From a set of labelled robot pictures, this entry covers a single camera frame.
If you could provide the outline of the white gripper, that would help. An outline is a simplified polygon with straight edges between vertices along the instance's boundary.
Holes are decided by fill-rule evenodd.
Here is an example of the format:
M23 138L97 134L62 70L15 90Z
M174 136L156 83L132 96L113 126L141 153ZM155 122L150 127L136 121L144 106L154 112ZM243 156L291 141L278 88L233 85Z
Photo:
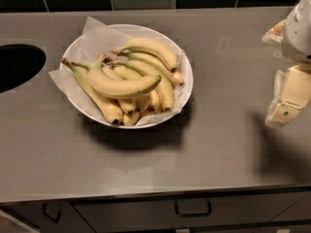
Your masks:
M282 54L295 62L311 62L311 0L300 0L261 40L270 45L281 43ZM274 78L274 98L265 124L280 128L291 123L311 101L311 65L301 63L286 72L278 70Z

